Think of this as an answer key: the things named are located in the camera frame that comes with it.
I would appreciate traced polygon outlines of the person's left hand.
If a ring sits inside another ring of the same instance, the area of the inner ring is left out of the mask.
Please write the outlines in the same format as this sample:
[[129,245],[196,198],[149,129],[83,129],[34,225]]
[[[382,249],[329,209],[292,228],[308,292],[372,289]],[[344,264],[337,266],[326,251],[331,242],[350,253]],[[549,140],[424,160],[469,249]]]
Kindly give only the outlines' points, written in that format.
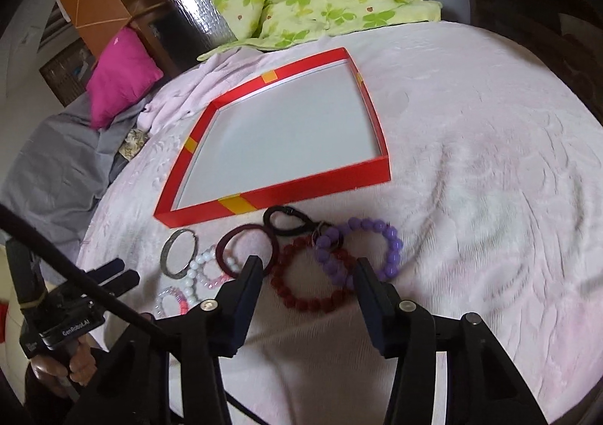
[[30,369],[36,380],[47,390],[59,397],[68,397],[63,379],[87,386],[97,371],[95,358],[92,354],[96,341],[89,335],[81,336],[75,353],[70,357],[67,366],[49,356],[36,356],[30,360]]

